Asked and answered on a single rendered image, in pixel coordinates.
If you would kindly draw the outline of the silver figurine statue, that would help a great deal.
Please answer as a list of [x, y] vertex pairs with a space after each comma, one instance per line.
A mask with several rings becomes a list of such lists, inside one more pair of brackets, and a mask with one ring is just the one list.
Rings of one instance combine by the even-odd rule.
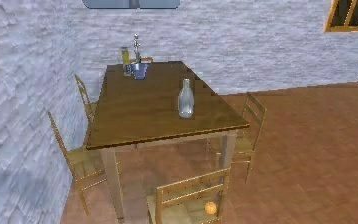
[[140, 44], [138, 41], [137, 33], [134, 34], [133, 46], [134, 46], [134, 53], [135, 53], [135, 61], [136, 61], [136, 63], [141, 63], [141, 56], [140, 56], [140, 51], [139, 51]]

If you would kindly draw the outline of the wooden framed window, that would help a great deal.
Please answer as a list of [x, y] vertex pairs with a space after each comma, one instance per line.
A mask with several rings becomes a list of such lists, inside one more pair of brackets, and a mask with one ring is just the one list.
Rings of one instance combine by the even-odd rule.
[[331, 0], [325, 32], [358, 32], [358, 0]]

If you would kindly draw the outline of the yellow green glass jar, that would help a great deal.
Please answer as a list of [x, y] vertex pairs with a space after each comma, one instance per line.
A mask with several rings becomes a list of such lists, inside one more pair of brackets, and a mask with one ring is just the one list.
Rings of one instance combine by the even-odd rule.
[[124, 65], [127, 65], [130, 63], [128, 47], [121, 47], [121, 56], [122, 56], [122, 62]]

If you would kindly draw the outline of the brown wooden dining table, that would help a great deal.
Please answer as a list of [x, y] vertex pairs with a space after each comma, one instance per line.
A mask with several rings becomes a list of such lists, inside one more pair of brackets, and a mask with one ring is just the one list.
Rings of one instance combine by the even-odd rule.
[[[194, 96], [190, 118], [180, 117], [178, 111], [178, 96], [186, 78], [190, 80]], [[120, 64], [109, 65], [87, 148], [101, 155], [116, 224], [125, 221], [116, 160], [118, 152], [220, 137], [219, 166], [228, 168], [237, 132], [248, 126], [246, 120], [182, 61], [153, 62], [144, 80], [124, 75]]]

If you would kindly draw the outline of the blue grey cup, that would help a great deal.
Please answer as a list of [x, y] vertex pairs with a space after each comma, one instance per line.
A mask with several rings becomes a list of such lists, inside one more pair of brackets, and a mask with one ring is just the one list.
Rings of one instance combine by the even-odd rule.
[[148, 63], [132, 63], [131, 70], [136, 80], [144, 80], [148, 69]]

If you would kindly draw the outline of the light wooden chair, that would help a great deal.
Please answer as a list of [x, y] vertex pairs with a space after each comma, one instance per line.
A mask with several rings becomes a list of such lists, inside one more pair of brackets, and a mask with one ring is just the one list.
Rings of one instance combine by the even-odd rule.
[[92, 123], [94, 121], [94, 116], [95, 116], [95, 111], [96, 111], [96, 107], [97, 107], [97, 102], [91, 102], [86, 86], [84, 84], [84, 82], [79, 78], [79, 76], [77, 74], [74, 75], [76, 83], [77, 83], [77, 87], [80, 93], [80, 97], [82, 99], [82, 103], [83, 103], [83, 107], [85, 110], [85, 114], [87, 117], [87, 130], [86, 130], [86, 134], [84, 137], [84, 144], [88, 143], [89, 140], [89, 136], [91, 133], [91, 128], [92, 128]]
[[107, 181], [100, 153], [87, 150], [85, 145], [68, 150], [52, 114], [48, 112], [47, 115], [50, 120], [54, 136], [71, 172], [74, 187], [78, 193], [84, 212], [86, 215], [89, 215], [90, 212], [84, 192]]
[[245, 182], [248, 182], [254, 167], [256, 146], [263, 128], [266, 111], [267, 109], [254, 95], [246, 94], [241, 115], [244, 119], [250, 120], [251, 124], [249, 128], [238, 131], [232, 158], [234, 164], [247, 164]]
[[[223, 224], [229, 177], [225, 168], [157, 187], [146, 196], [149, 224]], [[207, 202], [216, 204], [215, 214], [206, 213]]]

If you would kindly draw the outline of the clear glass bottle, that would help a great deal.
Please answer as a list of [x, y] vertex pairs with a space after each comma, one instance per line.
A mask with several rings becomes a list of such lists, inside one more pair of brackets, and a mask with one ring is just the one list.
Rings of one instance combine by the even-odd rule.
[[190, 118], [194, 111], [194, 96], [188, 78], [182, 81], [182, 89], [178, 96], [178, 111], [182, 118]]

